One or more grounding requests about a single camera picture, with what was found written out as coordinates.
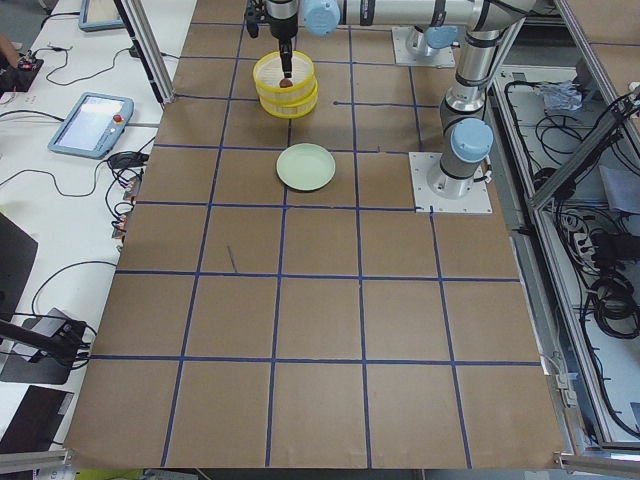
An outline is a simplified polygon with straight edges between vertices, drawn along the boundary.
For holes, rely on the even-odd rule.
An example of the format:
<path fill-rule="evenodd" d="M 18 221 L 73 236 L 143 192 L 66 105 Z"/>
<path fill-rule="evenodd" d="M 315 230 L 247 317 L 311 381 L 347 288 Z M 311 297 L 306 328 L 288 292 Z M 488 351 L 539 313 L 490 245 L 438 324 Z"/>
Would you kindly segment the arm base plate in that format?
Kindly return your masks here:
<path fill-rule="evenodd" d="M 395 63 L 409 67 L 453 68 L 455 59 L 452 45 L 457 37 L 457 26 L 393 27 Z"/>
<path fill-rule="evenodd" d="M 468 179 L 448 177 L 438 152 L 410 152 L 414 209 L 418 213 L 490 215 L 493 213 L 481 167 Z"/>

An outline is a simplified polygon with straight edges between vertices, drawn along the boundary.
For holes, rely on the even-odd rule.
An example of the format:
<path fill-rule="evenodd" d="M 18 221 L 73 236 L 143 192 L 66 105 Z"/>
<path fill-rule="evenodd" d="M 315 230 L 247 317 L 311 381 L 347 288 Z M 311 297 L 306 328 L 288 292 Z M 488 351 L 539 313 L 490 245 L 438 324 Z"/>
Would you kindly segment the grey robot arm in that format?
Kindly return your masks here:
<path fill-rule="evenodd" d="M 534 1 L 248 1 L 245 25 L 256 38 L 266 24 L 278 41 L 276 57 L 280 72 L 275 91 L 290 92 L 298 86 L 293 79 L 293 39 L 298 33 L 298 12 L 310 33 L 326 37 L 339 25 L 416 25 L 429 31 L 446 26 L 466 29 L 455 82 L 440 107 L 443 134 L 450 139 L 451 127 L 473 118 L 484 107 L 484 92 L 490 84 L 491 68 L 498 66 L 503 35 L 524 20 Z"/>
<path fill-rule="evenodd" d="M 416 25 L 406 40 L 406 47 L 409 52 L 418 57 L 432 57 L 450 47 L 457 37 L 458 27 L 455 25 L 440 27 Z"/>

